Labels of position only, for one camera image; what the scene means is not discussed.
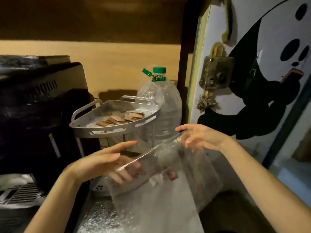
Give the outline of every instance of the panda nose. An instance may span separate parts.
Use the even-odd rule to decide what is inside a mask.
[[[297,67],[299,65],[299,62],[294,62],[294,63],[292,63],[292,66],[293,67]]]

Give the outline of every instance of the person's left hand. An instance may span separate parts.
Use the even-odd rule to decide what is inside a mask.
[[[128,181],[132,181],[132,177],[125,169],[120,169],[118,171],[116,171],[116,169],[128,163],[135,168],[141,167],[139,162],[127,156],[120,155],[121,150],[136,144],[137,141],[127,141],[99,150],[69,164],[64,169],[63,173],[69,173],[75,178],[78,184],[82,184],[85,181],[102,175],[111,176],[119,184],[123,183],[122,177]]]

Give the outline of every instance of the forearm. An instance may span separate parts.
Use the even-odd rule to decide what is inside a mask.
[[[80,184],[62,173],[24,233],[63,233]]]
[[[276,232],[311,232],[309,208],[236,141],[226,141],[221,152]]]

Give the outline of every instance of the black appliance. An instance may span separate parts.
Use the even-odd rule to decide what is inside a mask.
[[[48,194],[62,170],[81,158],[69,123],[88,103],[79,62],[6,68],[0,74],[0,175],[32,174]],[[98,139],[81,139],[81,144],[85,155],[100,149]],[[88,190],[88,183],[82,185],[68,225],[74,227]]]

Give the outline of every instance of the metal tray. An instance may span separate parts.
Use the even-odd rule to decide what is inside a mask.
[[[124,99],[144,100],[149,101],[150,104],[129,102],[124,101]],[[96,103],[100,103],[101,105],[75,120],[77,114],[95,105]],[[96,125],[96,123],[99,121],[107,120],[113,115],[124,114],[129,110],[138,110],[144,112],[145,118],[126,124],[109,127]],[[160,107],[155,105],[155,102],[152,99],[135,96],[122,96],[120,100],[109,100],[105,103],[103,103],[101,100],[97,100],[83,106],[72,114],[71,123],[69,126],[73,128],[75,137],[77,138],[112,137],[133,132],[140,126],[154,122],[159,113]]]

